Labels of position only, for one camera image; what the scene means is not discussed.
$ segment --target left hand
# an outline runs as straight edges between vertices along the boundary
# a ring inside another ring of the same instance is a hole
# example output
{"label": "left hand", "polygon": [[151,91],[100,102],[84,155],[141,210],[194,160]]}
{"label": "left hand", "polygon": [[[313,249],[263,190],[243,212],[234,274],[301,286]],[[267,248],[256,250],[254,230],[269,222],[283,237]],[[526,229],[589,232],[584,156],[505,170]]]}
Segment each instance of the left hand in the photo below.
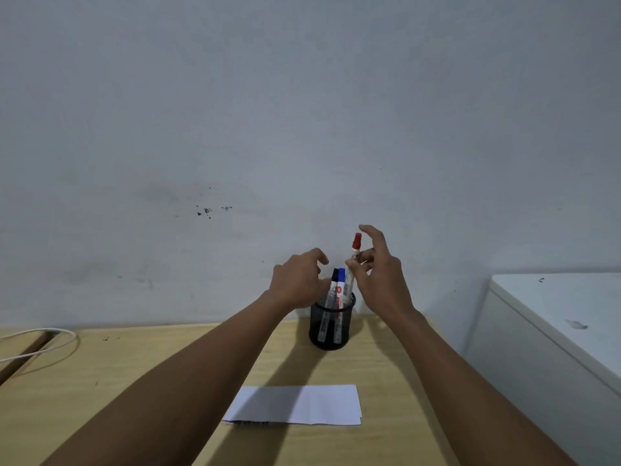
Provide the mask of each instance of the left hand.
{"label": "left hand", "polygon": [[313,305],[330,289],[330,278],[319,279],[318,261],[324,265],[330,263],[319,249],[291,255],[283,265],[274,267],[268,292],[288,311]]}

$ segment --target red marker cap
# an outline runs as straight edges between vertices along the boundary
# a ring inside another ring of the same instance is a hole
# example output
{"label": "red marker cap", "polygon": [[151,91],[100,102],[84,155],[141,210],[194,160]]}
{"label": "red marker cap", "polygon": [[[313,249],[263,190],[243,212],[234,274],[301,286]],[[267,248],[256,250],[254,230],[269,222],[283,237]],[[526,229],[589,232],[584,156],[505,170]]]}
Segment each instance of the red marker cap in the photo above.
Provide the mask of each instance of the red marker cap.
{"label": "red marker cap", "polygon": [[362,240],[362,234],[356,232],[356,236],[353,238],[352,248],[354,250],[360,250],[360,241]]}

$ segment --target forearm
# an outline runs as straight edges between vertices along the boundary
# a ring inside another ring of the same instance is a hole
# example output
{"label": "forearm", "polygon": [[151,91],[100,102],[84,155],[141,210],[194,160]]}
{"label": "forearm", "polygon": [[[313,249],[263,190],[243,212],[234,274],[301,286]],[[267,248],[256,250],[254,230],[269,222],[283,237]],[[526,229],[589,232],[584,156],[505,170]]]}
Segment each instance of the forearm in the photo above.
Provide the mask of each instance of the forearm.
{"label": "forearm", "polygon": [[411,307],[386,320],[463,466],[575,465]]}
{"label": "forearm", "polygon": [[44,465],[190,465],[288,309],[264,293],[139,378]]}

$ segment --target metal mesh cup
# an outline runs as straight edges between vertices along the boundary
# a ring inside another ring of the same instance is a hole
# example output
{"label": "metal mesh cup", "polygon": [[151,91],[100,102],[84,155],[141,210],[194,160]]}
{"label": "metal mesh cup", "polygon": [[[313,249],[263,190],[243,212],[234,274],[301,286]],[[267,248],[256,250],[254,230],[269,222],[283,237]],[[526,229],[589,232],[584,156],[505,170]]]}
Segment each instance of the metal mesh cup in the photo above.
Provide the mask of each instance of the metal mesh cup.
{"label": "metal mesh cup", "polygon": [[352,309],[356,296],[343,309],[325,307],[325,297],[319,299],[310,308],[309,338],[322,350],[338,350],[349,341],[349,326],[352,321]]}

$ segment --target hand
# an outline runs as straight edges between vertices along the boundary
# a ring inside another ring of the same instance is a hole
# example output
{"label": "hand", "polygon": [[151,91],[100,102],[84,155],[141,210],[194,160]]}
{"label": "hand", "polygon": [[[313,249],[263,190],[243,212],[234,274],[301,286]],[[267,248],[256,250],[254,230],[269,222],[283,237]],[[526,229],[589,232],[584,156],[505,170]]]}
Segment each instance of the hand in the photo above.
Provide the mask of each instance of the hand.
{"label": "hand", "polygon": [[330,263],[321,250],[312,249],[302,255],[291,255],[283,265],[274,267],[268,292],[288,312],[313,305],[330,289],[329,278],[317,277],[321,272],[318,261],[324,265]]}
{"label": "hand", "polygon": [[388,251],[384,234],[374,226],[360,226],[371,237],[373,248],[360,252],[358,260],[347,260],[366,305],[384,321],[399,313],[415,311],[401,261]]}

